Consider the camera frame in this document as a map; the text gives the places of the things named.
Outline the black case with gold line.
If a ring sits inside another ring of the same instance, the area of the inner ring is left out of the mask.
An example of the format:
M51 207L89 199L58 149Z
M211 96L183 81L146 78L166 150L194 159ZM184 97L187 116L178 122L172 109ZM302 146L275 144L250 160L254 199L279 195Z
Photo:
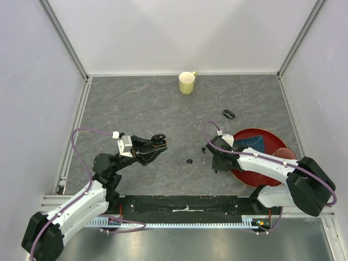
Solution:
M167 145L166 135L156 134L151 137L151 146L153 148L165 147Z

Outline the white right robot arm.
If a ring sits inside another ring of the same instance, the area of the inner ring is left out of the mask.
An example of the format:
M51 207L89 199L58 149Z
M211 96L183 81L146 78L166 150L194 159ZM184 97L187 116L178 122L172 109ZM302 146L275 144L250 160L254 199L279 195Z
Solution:
M278 187L263 185L258 195L249 200L250 210L255 214L271 207L294 205L317 217L325 207L337 202L334 183L310 157L283 159L250 147L231 147L221 137L207 143L206 148L213 155L215 171L255 172L281 183Z

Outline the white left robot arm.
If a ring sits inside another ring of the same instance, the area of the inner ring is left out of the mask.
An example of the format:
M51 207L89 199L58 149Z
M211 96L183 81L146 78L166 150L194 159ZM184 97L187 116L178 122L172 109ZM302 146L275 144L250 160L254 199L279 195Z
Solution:
M31 260L57 260L67 242L97 216L113 214L119 209L121 181L118 171L139 163L153 162L167 149L164 134L150 139L114 132L118 153L100 153L94 158L87 185L64 204L43 214L35 213L29 220L21 246Z

